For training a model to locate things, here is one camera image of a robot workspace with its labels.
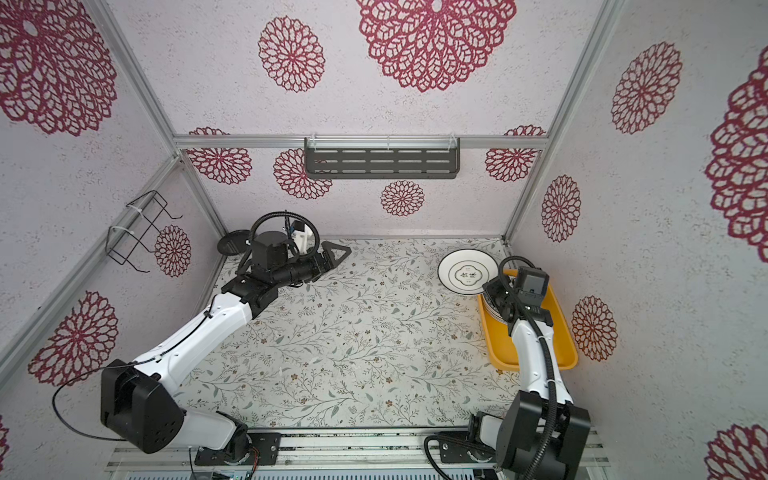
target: stack of plates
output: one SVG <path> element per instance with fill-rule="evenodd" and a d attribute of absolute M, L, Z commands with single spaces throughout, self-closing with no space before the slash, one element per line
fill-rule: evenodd
<path fill-rule="evenodd" d="M 496 307 L 493 306 L 493 302 L 490 298 L 488 298 L 488 294 L 486 292 L 482 293 L 482 305 L 488 315 L 506 325 L 506 322 L 502 320 L 502 315 L 498 312 Z"/>

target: table surface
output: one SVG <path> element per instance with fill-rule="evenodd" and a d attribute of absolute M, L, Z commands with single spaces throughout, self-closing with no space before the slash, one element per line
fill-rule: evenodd
<path fill-rule="evenodd" d="M 476 298 L 437 278 L 446 254 L 477 248 L 500 260 L 501 241 L 337 242 L 352 248 L 344 263 L 280 289 L 193 370 L 177 402 L 266 427 L 466 425 L 471 413 L 506 412 L 518 374 L 488 362 Z"/>

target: red flower pattern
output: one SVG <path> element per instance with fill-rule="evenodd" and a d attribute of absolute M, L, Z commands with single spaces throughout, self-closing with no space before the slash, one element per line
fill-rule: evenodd
<path fill-rule="evenodd" d="M 633 134 L 652 125 L 674 98 L 682 69 L 674 44 L 662 41 L 639 54 L 616 85 L 611 109 L 616 128 Z"/>
<path fill-rule="evenodd" d="M 541 202 L 541 224 L 550 240 L 561 242 L 570 237 L 581 215 L 581 195 L 573 178 L 555 178 Z"/>
<path fill-rule="evenodd" d="M 710 205 L 728 219 L 728 234 L 757 247 L 768 263 L 768 47 L 749 79 L 731 92 L 710 139 Z"/>
<path fill-rule="evenodd" d="M 99 292 L 85 292 L 85 298 L 78 300 L 78 305 L 59 324 L 27 370 L 40 383 L 63 385 L 104 364 L 117 337 L 118 318 L 114 307 Z"/>
<path fill-rule="evenodd" d="M 312 30 L 295 18 L 275 18 L 259 39 L 261 65 L 288 91 L 314 88 L 325 71 L 323 47 Z"/>
<path fill-rule="evenodd" d="M 768 478 L 768 432 L 760 425 L 718 431 L 708 442 L 708 480 L 755 480 Z"/>
<path fill-rule="evenodd" d="M 0 103 L 13 121 L 78 136 L 111 116 L 118 76 L 77 0 L 0 2 Z"/>
<path fill-rule="evenodd" d="M 192 246 L 184 230 L 176 225 L 167 225 L 161 230 L 154 243 L 154 259 L 168 276 L 186 272 L 192 259 Z"/>
<path fill-rule="evenodd" d="M 547 132 L 541 127 L 520 125 L 504 135 L 542 136 L 546 134 Z M 528 171 L 537 156 L 538 150 L 534 148 L 492 148 L 485 154 L 485 169 L 496 180 L 514 182 L 528 176 Z"/>
<path fill-rule="evenodd" d="M 357 0 L 368 55 L 400 86 L 445 90 L 488 63 L 514 0 Z"/>
<path fill-rule="evenodd" d="M 586 296 L 574 308 L 571 327 L 578 348 L 589 358 L 607 360 L 616 348 L 614 314 L 603 300 Z"/>
<path fill-rule="evenodd" d="M 228 135 L 218 128 L 202 127 L 190 135 Z M 191 148 L 187 150 L 197 171 L 220 184 L 238 184 L 250 176 L 250 156 L 245 148 Z"/>
<path fill-rule="evenodd" d="M 384 187 L 382 207 L 397 217 L 407 217 L 424 204 L 424 190 L 408 180 L 398 180 Z"/>
<path fill-rule="evenodd" d="M 8 429 L 2 424 L 2 415 L 0 415 L 0 472 L 2 472 L 2 462 L 5 460 L 5 454 L 8 453 Z"/>
<path fill-rule="evenodd" d="M 304 150 L 294 148 L 281 152 L 273 166 L 280 188 L 296 198 L 320 198 L 330 190 L 332 180 L 313 180 L 306 175 Z"/>

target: black mounting plate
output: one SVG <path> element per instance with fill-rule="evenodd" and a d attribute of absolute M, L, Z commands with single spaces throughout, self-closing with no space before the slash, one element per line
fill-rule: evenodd
<path fill-rule="evenodd" d="M 255 447 L 259 453 L 259 465 L 275 465 L 277 454 L 280 452 L 280 433 L 249 433 L 251 447 Z M 197 452 L 194 464 L 200 467 L 212 467 L 228 465 L 223 459 L 217 458 L 217 450 L 202 449 Z M 253 454 L 248 455 L 241 465 L 253 465 Z"/>
<path fill-rule="evenodd" d="M 310 147 L 304 139 L 307 177 L 319 179 L 456 178 L 461 145 L 455 148 L 326 148 Z"/>
<path fill-rule="evenodd" d="M 458 440 L 464 441 L 466 441 L 467 436 L 464 432 L 440 432 L 438 435 L 456 437 Z M 451 442 L 440 441 L 440 462 L 442 463 L 487 463 L 495 461 L 496 458 L 493 454 L 478 452 L 477 450 L 468 449 Z"/>

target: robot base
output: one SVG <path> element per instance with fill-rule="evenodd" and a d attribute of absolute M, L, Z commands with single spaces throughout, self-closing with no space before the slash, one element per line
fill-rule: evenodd
<path fill-rule="evenodd" d="M 280 433 L 249 433 L 250 447 L 259 452 L 259 465 L 275 465 L 277 462 L 277 453 L 280 450 Z M 200 467 L 212 467 L 220 465 L 231 465 L 227 455 L 223 455 L 221 450 L 200 449 L 194 464 Z M 251 452 L 239 465 L 253 465 L 253 453 Z"/>

